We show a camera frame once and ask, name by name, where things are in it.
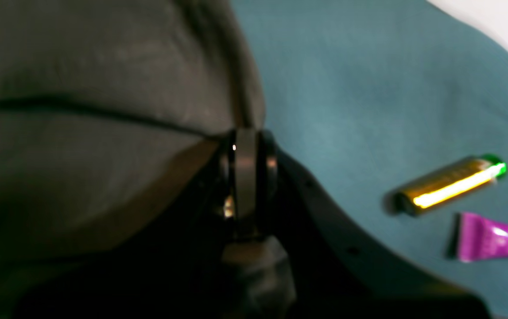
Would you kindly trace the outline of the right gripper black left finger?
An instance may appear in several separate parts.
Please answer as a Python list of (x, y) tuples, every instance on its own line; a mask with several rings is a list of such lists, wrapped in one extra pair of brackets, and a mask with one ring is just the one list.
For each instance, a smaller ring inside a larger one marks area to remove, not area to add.
[(17, 319), (217, 319), (211, 294), (231, 236), (231, 133), (177, 199), (111, 252), (28, 292)]

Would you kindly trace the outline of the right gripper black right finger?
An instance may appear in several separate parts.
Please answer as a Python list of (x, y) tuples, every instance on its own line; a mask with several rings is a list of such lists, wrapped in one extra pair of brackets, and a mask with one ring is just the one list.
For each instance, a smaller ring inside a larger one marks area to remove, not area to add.
[(297, 300), (288, 319), (490, 319), (474, 293), (422, 270), (345, 216), (318, 180), (258, 138), (264, 225), (286, 250)]

